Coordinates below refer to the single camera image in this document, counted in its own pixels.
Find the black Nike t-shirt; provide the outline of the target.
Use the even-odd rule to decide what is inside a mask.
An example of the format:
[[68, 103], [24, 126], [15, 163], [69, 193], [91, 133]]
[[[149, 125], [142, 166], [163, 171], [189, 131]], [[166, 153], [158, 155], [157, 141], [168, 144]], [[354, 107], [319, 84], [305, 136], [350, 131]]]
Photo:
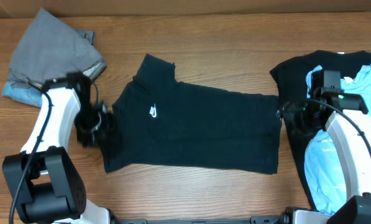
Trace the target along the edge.
[[148, 54], [112, 105], [117, 132], [101, 147], [105, 171], [152, 164], [275, 174], [278, 103], [179, 82], [174, 64]]

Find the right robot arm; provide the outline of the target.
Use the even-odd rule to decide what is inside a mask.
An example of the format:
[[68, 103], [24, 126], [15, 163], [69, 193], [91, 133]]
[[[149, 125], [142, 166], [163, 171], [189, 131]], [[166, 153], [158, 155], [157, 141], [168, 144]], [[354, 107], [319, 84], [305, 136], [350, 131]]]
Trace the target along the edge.
[[338, 71], [320, 70], [311, 76], [309, 97], [280, 107], [295, 133], [319, 129], [332, 139], [346, 182], [346, 203], [333, 215], [288, 208], [280, 223], [371, 223], [371, 130], [362, 96], [341, 88]]

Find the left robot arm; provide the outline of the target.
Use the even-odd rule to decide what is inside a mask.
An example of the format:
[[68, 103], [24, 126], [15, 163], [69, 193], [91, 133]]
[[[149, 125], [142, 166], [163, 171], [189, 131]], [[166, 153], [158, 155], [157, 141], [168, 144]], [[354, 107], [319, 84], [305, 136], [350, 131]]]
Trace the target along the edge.
[[71, 129], [84, 147], [102, 146], [117, 129], [102, 101], [90, 102], [93, 82], [81, 72], [39, 84], [42, 94], [34, 129], [20, 153], [6, 156], [2, 172], [12, 202], [9, 223], [118, 223], [108, 208], [86, 197], [81, 176], [68, 155]]

